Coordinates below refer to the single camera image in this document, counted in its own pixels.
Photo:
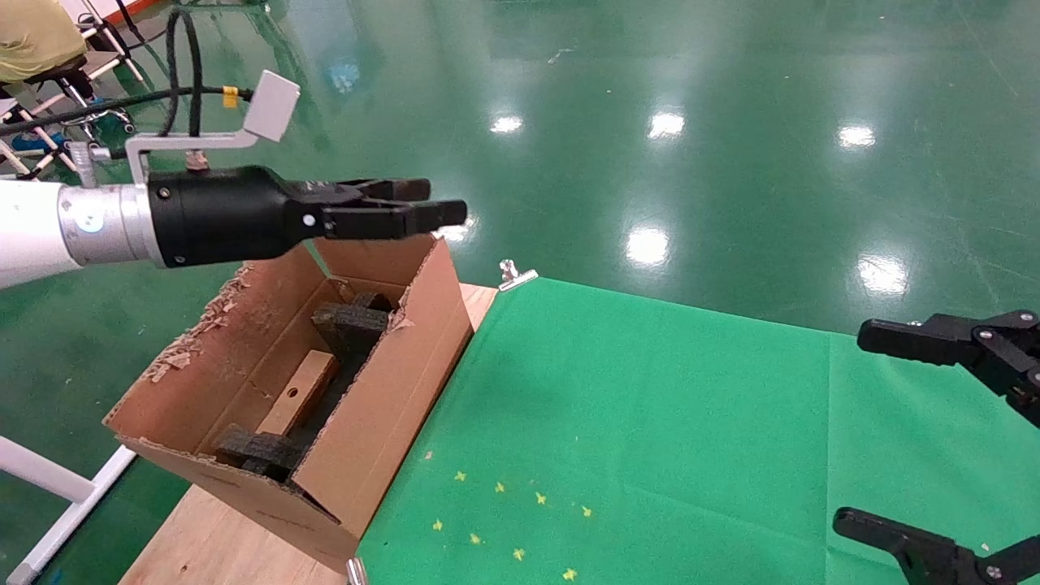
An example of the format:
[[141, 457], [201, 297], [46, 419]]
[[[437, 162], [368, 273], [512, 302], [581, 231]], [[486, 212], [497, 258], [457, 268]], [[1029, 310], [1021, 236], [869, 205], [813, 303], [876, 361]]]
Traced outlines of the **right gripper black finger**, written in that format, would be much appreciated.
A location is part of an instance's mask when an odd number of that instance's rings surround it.
[[1039, 574], [1039, 537], [987, 557], [953, 539], [861, 509], [839, 509], [833, 530], [893, 556], [909, 584], [1021, 584]]
[[1039, 316], [1017, 310], [985, 319], [933, 314], [924, 322], [869, 319], [865, 352], [934, 366], [961, 366], [1022, 418], [1039, 426]]

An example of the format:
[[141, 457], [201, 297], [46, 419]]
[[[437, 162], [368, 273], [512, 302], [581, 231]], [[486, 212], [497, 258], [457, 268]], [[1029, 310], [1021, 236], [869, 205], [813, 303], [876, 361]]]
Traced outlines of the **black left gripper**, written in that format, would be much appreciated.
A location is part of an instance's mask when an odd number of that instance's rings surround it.
[[154, 173], [148, 195], [168, 269], [272, 259], [323, 231], [328, 240], [401, 240], [468, 218], [464, 201], [423, 202], [423, 178], [287, 181], [260, 166]]

